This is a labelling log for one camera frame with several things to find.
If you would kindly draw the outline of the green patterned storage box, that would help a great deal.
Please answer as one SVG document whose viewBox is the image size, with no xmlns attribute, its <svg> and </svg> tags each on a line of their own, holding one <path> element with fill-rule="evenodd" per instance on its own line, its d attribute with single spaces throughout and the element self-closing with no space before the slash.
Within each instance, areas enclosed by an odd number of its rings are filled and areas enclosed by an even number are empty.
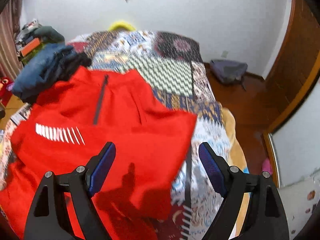
<svg viewBox="0 0 320 240">
<path fill-rule="evenodd" d="M 21 58 L 23 66 L 25 66 L 39 51 L 46 46 L 45 43 L 41 43 L 39 46 L 30 51 L 27 55 Z"/>
</svg>

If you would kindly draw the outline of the brown wooden wardrobe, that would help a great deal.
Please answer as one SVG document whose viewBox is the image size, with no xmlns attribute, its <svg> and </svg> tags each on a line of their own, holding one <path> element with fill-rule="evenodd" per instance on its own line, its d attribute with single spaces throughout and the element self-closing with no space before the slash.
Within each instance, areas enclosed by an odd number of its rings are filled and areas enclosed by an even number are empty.
<svg viewBox="0 0 320 240">
<path fill-rule="evenodd" d="M 280 186 L 279 161 L 271 135 L 294 115 L 319 77 L 319 11 L 312 0 L 292 0 L 284 40 L 266 88 L 280 114 L 263 132 L 273 181 Z"/>
</svg>

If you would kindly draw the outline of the white appliance with stickers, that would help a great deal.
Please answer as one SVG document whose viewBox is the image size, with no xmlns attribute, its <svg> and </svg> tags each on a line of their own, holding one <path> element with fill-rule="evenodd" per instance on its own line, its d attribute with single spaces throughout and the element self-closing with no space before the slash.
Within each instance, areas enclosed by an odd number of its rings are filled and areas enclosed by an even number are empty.
<svg viewBox="0 0 320 240">
<path fill-rule="evenodd" d="M 289 228 L 289 239 L 303 229 L 319 202 L 319 172 L 278 189 Z"/>
</svg>

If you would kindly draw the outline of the red plush toy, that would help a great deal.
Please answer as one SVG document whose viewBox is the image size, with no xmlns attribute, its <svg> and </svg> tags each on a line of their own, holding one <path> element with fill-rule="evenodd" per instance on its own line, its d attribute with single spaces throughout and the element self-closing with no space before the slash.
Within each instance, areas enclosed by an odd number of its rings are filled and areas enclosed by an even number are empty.
<svg viewBox="0 0 320 240">
<path fill-rule="evenodd" d="M 1 77 L 0 100 L 3 107 L 7 106 L 12 97 L 12 92 L 9 90 L 11 84 L 13 84 L 13 82 L 8 77 Z"/>
</svg>

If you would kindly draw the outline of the striped brown curtain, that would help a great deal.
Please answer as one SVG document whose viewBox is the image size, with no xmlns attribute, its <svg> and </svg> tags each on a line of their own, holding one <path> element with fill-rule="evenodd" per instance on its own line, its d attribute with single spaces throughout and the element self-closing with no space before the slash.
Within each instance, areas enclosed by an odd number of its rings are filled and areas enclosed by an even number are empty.
<svg viewBox="0 0 320 240">
<path fill-rule="evenodd" d="M 15 80 L 22 65 L 18 60 L 15 38 L 20 32 L 22 0 L 9 0 L 1 12 L 1 73 Z"/>
</svg>

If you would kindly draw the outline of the folded blue jeans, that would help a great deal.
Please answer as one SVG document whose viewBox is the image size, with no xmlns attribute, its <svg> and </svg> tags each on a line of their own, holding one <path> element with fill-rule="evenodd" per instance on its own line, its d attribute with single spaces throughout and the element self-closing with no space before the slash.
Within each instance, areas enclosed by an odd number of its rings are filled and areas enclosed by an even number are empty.
<svg viewBox="0 0 320 240">
<path fill-rule="evenodd" d="M 47 44 L 21 70 L 12 87 L 12 94 L 23 102 L 32 102 L 52 86 L 65 70 L 63 64 L 76 55 L 73 46 Z"/>
</svg>

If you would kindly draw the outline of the patchwork patterned bedspread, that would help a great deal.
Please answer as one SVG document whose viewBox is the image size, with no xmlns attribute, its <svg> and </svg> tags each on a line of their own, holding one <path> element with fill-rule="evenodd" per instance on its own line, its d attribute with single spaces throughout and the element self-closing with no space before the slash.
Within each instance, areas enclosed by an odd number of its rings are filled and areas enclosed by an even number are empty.
<svg viewBox="0 0 320 240">
<path fill-rule="evenodd" d="M 136 70 L 163 106 L 196 115 L 190 148 L 171 185 L 170 213 L 165 220 L 151 219 L 151 223 L 156 239 L 201 239 L 214 220 L 222 197 L 209 183 L 199 159 L 199 145 L 207 142 L 225 159 L 230 145 L 222 120 L 222 107 L 208 83 L 199 44 L 166 32 L 144 30 L 116 34 L 103 31 L 89 35 L 85 53 L 92 59 L 87 70 L 119 74 Z M 20 122 L 29 118 L 38 96 L 20 109 L 16 121 L 9 121 L 11 132 L 4 138 L 2 158 L 8 160 L 9 153 L 13 153 L 15 160 L 7 162 L 8 170 L 16 161 L 11 136 Z M 8 178 L 1 179 L 1 192 L 9 179 L 10 171 Z"/>
</svg>

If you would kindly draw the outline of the grey backpack on floor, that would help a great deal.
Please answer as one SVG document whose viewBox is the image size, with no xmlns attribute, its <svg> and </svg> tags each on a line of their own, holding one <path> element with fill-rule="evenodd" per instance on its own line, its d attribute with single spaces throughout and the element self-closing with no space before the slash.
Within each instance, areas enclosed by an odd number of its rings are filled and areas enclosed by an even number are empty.
<svg viewBox="0 0 320 240">
<path fill-rule="evenodd" d="M 211 60 L 209 63 L 210 71 L 224 85 L 240 84 L 244 90 L 244 75 L 248 65 L 244 62 L 233 60 Z"/>
</svg>

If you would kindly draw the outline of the pink slipper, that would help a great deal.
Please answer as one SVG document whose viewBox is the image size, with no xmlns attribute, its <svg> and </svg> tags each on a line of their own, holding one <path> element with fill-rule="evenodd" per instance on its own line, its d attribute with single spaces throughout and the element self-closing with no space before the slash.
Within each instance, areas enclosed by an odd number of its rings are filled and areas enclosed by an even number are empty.
<svg viewBox="0 0 320 240">
<path fill-rule="evenodd" d="M 273 174 L 273 170 L 272 170 L 272 166 L 271 166 L 269 158 L 266 158 L 263 161 L 262 166 L 261 166 L 261 171 L 262 172 L 268 172 L 270 175 Z"/>
</svg>

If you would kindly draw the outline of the red zip jacket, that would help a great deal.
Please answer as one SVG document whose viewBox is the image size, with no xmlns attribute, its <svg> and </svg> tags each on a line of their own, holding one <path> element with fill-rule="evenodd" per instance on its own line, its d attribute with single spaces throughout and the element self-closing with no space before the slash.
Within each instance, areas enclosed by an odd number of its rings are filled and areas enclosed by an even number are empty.
<svg viewBox="0 0 320 240">
<path fill-rule="evenodd" d="M 23 237 L 27 215 L 47 171 L 73 171 L 107 142 L 116 157 L 93 197 L 113 239 L 156 239 L 151 219 L 165 220 L 170 190 L 190 148 L 197 117 L 163 106 L 136 70 L 126 74 L 80 67 L 39 94 L 11 136 L 16 161 L 1 207 Z"/>
</svg>

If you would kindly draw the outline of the orange flat box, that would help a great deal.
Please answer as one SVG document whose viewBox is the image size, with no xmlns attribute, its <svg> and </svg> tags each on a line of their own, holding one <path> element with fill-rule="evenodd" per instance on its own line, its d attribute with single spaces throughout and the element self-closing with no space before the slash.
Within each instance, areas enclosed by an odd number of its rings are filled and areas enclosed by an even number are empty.
<svg viewBox="0 0 320 240">
<path fill-rule="evenodd" d="M 37 48 L 40 44 L 41 44 L 40 39 L 34 38 L 20 50 L 20 55 L 24 57 L 25 55 L 29 54 L 32 50 Z"/>
</svg>

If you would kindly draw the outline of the white wall socket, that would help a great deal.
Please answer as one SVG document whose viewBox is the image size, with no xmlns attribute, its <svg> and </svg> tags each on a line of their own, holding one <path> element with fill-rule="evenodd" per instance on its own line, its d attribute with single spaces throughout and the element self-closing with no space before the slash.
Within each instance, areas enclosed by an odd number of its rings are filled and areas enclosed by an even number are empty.
<svg viewBox="0 0 320 240">
<path fill-rule="evenodd" d="M 224 50 L 221 54 L 221 57 L 226 58 L 228 55 L 228 51 Z"/>
</svg>

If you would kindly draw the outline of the folded black garment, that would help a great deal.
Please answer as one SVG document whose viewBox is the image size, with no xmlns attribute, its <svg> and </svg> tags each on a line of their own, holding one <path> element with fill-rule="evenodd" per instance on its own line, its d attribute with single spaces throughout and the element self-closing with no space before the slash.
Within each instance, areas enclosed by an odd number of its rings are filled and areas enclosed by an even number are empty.
<svg viewBox="0 0 320 240">
<path fill-rule="evenodd" d="M 92 64 L 86 53 L 71 52 L 63 56 L 54 72 L 54 81 L 68 81 L 80 66 L 85 68 Z"/>
</svg>

